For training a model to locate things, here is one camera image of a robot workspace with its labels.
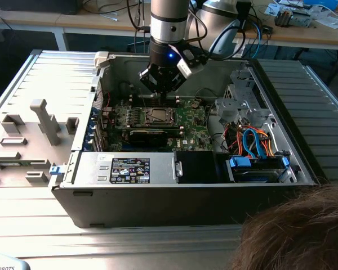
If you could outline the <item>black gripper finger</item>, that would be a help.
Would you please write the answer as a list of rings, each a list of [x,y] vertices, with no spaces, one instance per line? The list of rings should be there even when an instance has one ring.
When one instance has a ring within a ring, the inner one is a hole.
[[[156,64],[149,64],[147,68],[139,72],[140,81],[158,98],[160,105],[165,103],[165,88],[163,75]]]
[[[164,70],[163,83],[163,104],[167,105],[167,95],[178,88],[186,81],[177,67],[171,67]]]

